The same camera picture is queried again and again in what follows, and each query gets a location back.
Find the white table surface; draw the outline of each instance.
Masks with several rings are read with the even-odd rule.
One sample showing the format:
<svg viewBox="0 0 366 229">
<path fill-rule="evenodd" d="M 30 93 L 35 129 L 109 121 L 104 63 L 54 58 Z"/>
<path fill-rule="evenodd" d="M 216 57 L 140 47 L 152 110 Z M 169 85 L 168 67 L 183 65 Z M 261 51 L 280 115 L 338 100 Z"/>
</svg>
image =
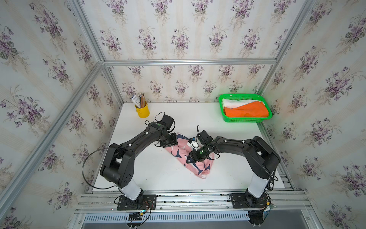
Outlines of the white table surface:
<svg viewBox="0 0 366 229">
<path fill-rule="evenodd" d="M 164 111 L 176 123 L 173 132 L 190 138 L 205 130 L 213 138 L 223 136 L 230 139 L 252 139 L 262 135 L 256 123 L 224 122 L 219 103 L 150 103 L 150 115 L 142 119 L 137 115 L 134 104 L 124 103 L 117 120 L 112 143 L 121 144 L 139 133 L 146 125 L 145 120 L 154 121 L 155 115 Z M 248 188 L 252 170 L 243 156 L 222 153 L 212 165 L 206 179 L 194 175 L 186 169 L 173 155 L 153 144 L 146 147 L 135 159 L 134 180 L 143 190 L 209 190 L 209 189 L 246 189 Z M 281 178 L 275 181 L 274 188 L 284 188 Z M 100 174 L 95 182 L 96 187 L 111 186 Z M 113 187 L 104 191 L 115 191 Z"/>
</svg>

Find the floral wallpaper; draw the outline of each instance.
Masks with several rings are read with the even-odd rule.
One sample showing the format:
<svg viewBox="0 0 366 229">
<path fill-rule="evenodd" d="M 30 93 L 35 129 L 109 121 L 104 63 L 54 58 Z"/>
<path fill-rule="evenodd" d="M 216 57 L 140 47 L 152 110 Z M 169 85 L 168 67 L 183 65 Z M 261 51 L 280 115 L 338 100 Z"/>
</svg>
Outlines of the floral wallpaper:
<svg viewBox="0 0 366 229">
<path fill-rule="evenodd" d="M 93 91 L 95 100 L 100 103 L 90 99 L 89 91 Z M 0 228 L 68 227 L 78 202 L 77 196 L 91 191 L 83 180 L 82 164 L 90 153 L 107 147 L 119 113 L 116 99 L 102 75 L 97 77 L 89 91 L 43 157 Z M 8 174 L 9 168 L 3 166 L 8 164 L 7 155 L 4 156 L 0 158 L 1 181 L 8 181 L 11 175 Z M 96 177 L 102 157 L 102 153 L 95 153 L 86 162 L 84 173 L 88 182 L 93 182 Z M 31 208 L 41 214 L 32 214 Z"/>
<path fill-rule="evenodd" d="M 366 223 L 365 32 L 365 1 L 316 1 L 264 91 L 267 131 L 324 228 Z"/>
<path fill-rule="evenodd" d="M 131 66 L 111 68 L 123 100 L 135 93 L 147 102 L 217 102 L 223 93 L 256 93 L 267 64 Z"/>
<path fill-rule="evenodd" d="M 0 33 L 2 192 L 97 61 L 67 0 L 0 1 Z M 107 145 L 118 111 L 98 76 L 0 228 L 67 228 L 77 195 L 88 191 L 80 161 Z M 86 165 L 89 181 L 101 157 Z"/>
<path fill-rule="evenodd" d="M 275 57 L 304 0 L 81 3 L 107 59 L 196 59 Z M 331 5 L 314 8 L 309 29 Z"/>
<path fill-rule="evenodd" d="M 68 1 L 0 1 L 0 192 L 96 64 L 75 19 Z"/>
</svg>

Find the green basket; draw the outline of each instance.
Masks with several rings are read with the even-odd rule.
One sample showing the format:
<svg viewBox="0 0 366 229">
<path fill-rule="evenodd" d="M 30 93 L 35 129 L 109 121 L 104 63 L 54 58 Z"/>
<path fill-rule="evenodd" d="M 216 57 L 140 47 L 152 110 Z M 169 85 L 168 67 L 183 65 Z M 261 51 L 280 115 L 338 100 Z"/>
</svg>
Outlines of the green basket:
<svg viewBox="0 0 366 229">
<path fill-rule="evenodd" d="M 253 118 L 253 117 L 230 118 L 230 117 L 227 117 L 224 114 L 223 99 L 230 99 L 230 100 L 254 99 L 254 100 L 263 101 L 264 105 L 266 106 L 266 108 L 269 112 L 269 115 L 266 118 L 260 118 L 260 117 L 258 117 L 258 118 Z M 257 94 L 222 94 L 219 96 L 219 103 L 220 103 L 221 113 L 223 114 L 223 119 L 225 122 L 262 122 L 263 120 L 272 118 L 272 112 L 271 112 L 266 100 L 262 96 L 257 95 Z"/>
</svg>

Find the orange towel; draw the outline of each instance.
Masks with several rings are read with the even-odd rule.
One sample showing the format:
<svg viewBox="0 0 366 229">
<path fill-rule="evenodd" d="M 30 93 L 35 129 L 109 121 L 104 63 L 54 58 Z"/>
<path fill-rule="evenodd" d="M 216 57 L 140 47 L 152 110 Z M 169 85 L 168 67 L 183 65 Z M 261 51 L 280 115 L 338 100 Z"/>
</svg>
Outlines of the orange towel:
<svg viewBox="0 0 366 229">
<path fill-rule="evenodd" d="M 227 117 L 263 117 L 269 116 L 269 112 L 261 102 L 253 102 L 247 105 L 243 105 L 237 108 L 224 107 L 224 111 Z"/>
</svg>

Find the pencil holder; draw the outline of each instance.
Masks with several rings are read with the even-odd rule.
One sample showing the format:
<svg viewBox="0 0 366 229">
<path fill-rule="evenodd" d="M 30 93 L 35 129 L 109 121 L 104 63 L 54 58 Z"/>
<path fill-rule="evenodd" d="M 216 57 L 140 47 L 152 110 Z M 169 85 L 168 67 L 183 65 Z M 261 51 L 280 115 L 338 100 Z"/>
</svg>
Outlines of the pencil holder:
<svg viewBox="0 0 366 229">
<path fill-rule="evenodd" d="M 145 102 L 145 106 L 143 108 L 138 108 L 136 105 L 136 112 L 140 118 L 147 118 L 150 115 L 149 108 L 147 107 L 147 102 Z"/>
</svg>

